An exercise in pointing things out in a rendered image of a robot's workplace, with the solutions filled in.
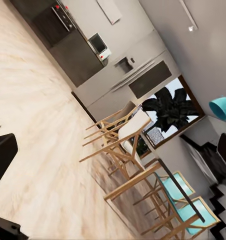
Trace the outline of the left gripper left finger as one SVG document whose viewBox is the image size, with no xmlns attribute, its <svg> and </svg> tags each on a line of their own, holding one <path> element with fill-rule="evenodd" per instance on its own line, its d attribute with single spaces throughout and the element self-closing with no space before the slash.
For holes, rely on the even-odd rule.
<svg viewBox="0 0 226 240">
<path fill-rule="evenodd" d="M 0 136 L 0 180 L 17 152 L 17 140 L 13 133 Z"/>
</svg>

